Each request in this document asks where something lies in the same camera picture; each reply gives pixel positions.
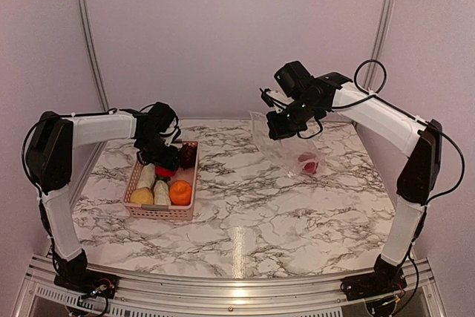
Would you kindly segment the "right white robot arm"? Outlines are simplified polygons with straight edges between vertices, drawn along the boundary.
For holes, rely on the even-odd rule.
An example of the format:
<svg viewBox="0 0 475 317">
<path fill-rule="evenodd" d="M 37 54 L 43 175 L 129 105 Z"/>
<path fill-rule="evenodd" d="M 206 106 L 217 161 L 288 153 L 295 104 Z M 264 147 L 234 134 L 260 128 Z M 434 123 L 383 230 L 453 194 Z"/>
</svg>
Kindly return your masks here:
<svg viewBox="0 0 475 317">
<path fill-rule="evenodd" d="M 385 140 L 404 158 L 395 183 L 396 215 L 367 279 L 373 292 L 385 292 L 396 282 L 427 215 L 442 160 L 440 123 L 410 114 L 338 72 L 312 75 L 293 62 L 274 78 L 277 89 L 260 89 L 272 140 L 303 138 L 310 120 L 321 122 L 335 113 Z"/>
</svg>

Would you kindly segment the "red strawberry fruit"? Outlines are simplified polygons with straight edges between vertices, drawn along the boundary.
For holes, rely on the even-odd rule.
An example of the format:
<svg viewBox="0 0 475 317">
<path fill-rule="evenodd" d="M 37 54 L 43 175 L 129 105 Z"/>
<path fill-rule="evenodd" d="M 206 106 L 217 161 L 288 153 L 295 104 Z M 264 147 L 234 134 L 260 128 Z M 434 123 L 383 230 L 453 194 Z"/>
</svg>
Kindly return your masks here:
<svg viewBox="0 0 475 317">
<path fill-rule="evenodd" d="M 298 157 L 298 162 L 301 166 L 302 174 L 314 175 L 321 162 L 321 155 L 312 152 L 304 152 Z"/>
</svg>

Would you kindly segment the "clear zip top bag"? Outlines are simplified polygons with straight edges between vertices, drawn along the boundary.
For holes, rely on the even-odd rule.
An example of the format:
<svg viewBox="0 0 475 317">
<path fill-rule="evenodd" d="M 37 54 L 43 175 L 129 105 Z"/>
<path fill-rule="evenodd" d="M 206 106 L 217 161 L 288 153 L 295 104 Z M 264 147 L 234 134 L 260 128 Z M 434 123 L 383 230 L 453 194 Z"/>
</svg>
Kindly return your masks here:
<svg viewBox="0 0 475 317">
<path fill-rule="evenodd" d="M 285 140 L 272 140 L 269 138 L 269 129 L 265 115 L 260 112 L 250 111 L 252 142 L 259 152 L 273 165 L 283 169 L 289 177 L 316 176 L 324 170 L 326 165 L 324 153 L 318 149 L 316 143 L 311 140 L 303 140 L 292 137 Z M 321 162 L 314 175 L 301 173 L 298 157 L 304 152 L 312 152 L 321 155 Z"/>
</svg>

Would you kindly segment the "pink perforated plastic basket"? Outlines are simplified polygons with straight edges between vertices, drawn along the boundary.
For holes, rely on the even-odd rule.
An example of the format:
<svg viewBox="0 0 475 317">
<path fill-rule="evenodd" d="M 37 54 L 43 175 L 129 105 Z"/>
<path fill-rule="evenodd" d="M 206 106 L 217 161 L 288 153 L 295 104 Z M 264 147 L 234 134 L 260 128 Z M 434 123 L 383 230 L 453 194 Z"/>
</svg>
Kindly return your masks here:
<svg viewBox="0 0 475 317">
<path fill-rule="evenodd" d="M 167 177 L 166 185 L 168 188 L 168 198 L 171 200 L 169 205 L 158 204 L 142 204 L 134 203 L 131 198 L 135 196 L 134 192 L 138 190 L 137 186 L 145 168 L 139 161 L 134 164 L 131 176 L 128 181 L 128 185 L 125 190 L 123 204 L 129 211 L 130 216 L 133 218 L 147 218 L 147 219 L 159 219 L 159 220 L 191 220 L 194 213 L 195 202 L 195 190 L 197 185 L 197 171 L 199 162 L 199 142 L 198 141 L 185 141 L 181 144 L 180 148 L 185 146 L 193 149 L 193 168 L 179 169 L 173 176 Z M 175 205 L 171 196 L 178 197 L 179 194 L 173 195 L 172 192 L 179 188 L 178 183 L 187 182 L 190 189 L 182 189 L 183 192 L 189 193 L 189 203 L 187 205 Z"/>
</svg>

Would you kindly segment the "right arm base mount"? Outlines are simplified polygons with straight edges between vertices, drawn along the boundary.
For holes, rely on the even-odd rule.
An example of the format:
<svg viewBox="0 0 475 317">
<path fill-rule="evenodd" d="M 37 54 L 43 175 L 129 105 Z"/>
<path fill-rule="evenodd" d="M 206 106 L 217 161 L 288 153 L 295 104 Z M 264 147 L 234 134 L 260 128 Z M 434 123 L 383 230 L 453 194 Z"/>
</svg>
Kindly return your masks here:
<svg viewBox="0 0 475 317">
<path fill-rule="evenodd" d="M 370 272 L 360 275 L 347 276 L 342 279 L 340 289 L 348 301 L 362 298 L 372 298 L 378 295 L 404 290 L 407 282 L 403 274 L 398 274 L 393 279 L 387 276 Z"/>
</svg>

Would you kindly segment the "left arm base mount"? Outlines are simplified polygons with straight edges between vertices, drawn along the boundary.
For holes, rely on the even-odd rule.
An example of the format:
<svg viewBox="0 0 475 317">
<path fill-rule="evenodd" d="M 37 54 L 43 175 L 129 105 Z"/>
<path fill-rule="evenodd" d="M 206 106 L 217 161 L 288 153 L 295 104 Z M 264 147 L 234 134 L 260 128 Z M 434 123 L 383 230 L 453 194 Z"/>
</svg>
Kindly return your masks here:
<svg viewBox="0 0 475 317">
<path fill-rule="evenodd" d="M 93 294 L 93 291 L 98 290 L 102 285 L 104 285 L 105 290 L 102 293 L 98 293 L 98 295 L 100 297 L 113 299 L 116 293 L 118 282 L 119 278 L 117 275 L 97 272 L 89 269 L 86 270 L 86 274 L 82 282 L 77 280 L 70 282 L 68 279 L 59 275 L 56 275 L 54 278 L 54 284 L 56 286 L 82 293 L 83 295 L 91 298 L 96 297 L 96 295 Z"/>
</svg>

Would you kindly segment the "red apple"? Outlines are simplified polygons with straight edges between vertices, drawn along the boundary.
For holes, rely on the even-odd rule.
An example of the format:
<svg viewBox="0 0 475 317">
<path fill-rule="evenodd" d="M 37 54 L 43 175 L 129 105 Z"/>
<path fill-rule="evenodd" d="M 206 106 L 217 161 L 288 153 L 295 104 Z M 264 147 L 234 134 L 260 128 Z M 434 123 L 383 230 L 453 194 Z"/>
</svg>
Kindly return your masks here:
<svg viewBox="0 0 475 317">
<path fill-rule="evenodd" d="M 162 166 L 155 166 L 155 174 L 160 179 L 168 179 L 175 176 L 176 171 L 172 169 L 167 169 Z"/>
</svg>

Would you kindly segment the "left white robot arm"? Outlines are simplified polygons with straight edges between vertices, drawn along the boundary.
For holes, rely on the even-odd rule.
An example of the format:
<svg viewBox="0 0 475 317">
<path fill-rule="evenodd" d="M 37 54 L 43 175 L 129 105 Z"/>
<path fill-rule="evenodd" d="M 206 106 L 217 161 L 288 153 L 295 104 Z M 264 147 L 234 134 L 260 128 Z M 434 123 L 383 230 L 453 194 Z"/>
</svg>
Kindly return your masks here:
<svg viewBox="0 0 475 317">
<path fill-rule="evenodd" d="M 177 159 L 172 143 L 180 136 L 179 119 L 167 104 L 147 111 L 111 108 L 84 114 L 44 112 L 22 144 L 22 166 L 38 192 L 42 225 L 50 238 L 53 265 L 60 281 L 86 291 L 99 282 L 73 225 L 70 183 L 76 148 L 109 140 L 132 139 L 142 163 Z"/>
</svg>

